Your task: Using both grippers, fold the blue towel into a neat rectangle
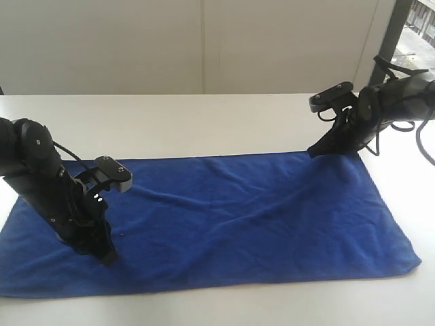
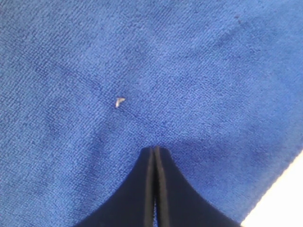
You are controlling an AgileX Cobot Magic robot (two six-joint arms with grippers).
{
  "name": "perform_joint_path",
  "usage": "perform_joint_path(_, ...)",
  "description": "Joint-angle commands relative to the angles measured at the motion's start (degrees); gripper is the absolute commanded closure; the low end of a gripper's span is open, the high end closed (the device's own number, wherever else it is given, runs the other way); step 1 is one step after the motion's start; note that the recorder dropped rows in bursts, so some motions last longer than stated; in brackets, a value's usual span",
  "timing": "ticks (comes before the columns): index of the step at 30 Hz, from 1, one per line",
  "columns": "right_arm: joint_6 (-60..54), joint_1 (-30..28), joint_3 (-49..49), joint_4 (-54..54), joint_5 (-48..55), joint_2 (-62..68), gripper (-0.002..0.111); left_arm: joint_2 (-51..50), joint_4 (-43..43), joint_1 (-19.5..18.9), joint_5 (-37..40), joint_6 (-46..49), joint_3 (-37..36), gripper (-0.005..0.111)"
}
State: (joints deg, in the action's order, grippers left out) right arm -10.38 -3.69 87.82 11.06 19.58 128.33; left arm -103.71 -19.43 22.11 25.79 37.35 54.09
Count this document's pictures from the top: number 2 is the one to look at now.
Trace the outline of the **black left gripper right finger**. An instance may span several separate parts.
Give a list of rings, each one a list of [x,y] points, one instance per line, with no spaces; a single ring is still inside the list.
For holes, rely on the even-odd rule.
[[[155,198],[159,227],[240,227],[189,184],[170,151],[155,147]]]

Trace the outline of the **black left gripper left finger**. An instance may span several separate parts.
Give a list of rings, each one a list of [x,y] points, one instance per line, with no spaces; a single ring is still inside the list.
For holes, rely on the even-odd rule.
[[[143,148],[123,183],[78,227],[152,227],[155,164],[152,148]]]

